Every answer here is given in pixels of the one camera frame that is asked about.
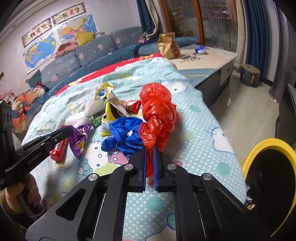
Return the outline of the person left hand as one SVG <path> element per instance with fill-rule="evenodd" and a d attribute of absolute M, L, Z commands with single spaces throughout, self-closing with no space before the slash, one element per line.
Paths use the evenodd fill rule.
<path fill-rule="evenodd" d="M 28 204 L 32 204 L 36 207 L 41 202 L 36 179 L 32 174 L 29 174 L 23 182 L 13 184 L 4 190 L 6 203 L 14 213 L 22 213 L 25 211 L 19 201 L 19 196 L 22 196 L 24 190 L 25 194 L 23 195 L 23 199 L 27 201 Z"/>

